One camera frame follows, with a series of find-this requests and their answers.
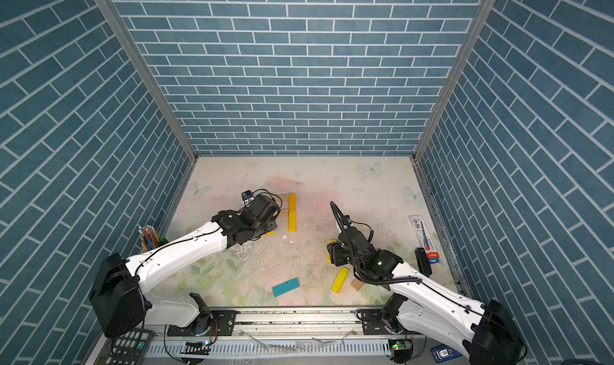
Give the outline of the orange block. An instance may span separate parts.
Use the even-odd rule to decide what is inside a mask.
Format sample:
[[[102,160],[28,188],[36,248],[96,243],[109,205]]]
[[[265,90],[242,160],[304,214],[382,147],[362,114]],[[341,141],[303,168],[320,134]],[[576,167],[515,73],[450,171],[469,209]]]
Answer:
[[[289,211],[295,211],[296,205],[297,205],[297,195],[295,193],[290,193],[289,200],[288,200]]]

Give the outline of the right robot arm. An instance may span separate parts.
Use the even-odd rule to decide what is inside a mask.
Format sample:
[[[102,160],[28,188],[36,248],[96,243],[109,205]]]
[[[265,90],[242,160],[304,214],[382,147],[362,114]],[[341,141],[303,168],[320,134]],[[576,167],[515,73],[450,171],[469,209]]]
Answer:
[[[327,250],[337,267],[349,265],[362,283],[391,291],[380,313],[391,333],[422,333],[471,364],[517,364],[526,356],[518,327],[495,299],[485,304],[449,290],[398,255],[374,248],[355,227],[344,229]]]

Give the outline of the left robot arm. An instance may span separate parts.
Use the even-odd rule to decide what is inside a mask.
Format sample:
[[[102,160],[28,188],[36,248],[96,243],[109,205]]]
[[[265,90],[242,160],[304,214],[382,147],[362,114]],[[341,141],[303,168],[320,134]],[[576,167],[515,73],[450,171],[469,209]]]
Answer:
[[[105,337],[115,339],[146,325],[176,326],[192,336],[210,333],[213,317],[198,293],[169,301],[153,291],[191,264],[276,229],[283,206],[279,195],[258,189],[241,196],[244,205],[239,210],[222,210],[166,245],[128,258],[114,253],[102,261],[89,298]]]

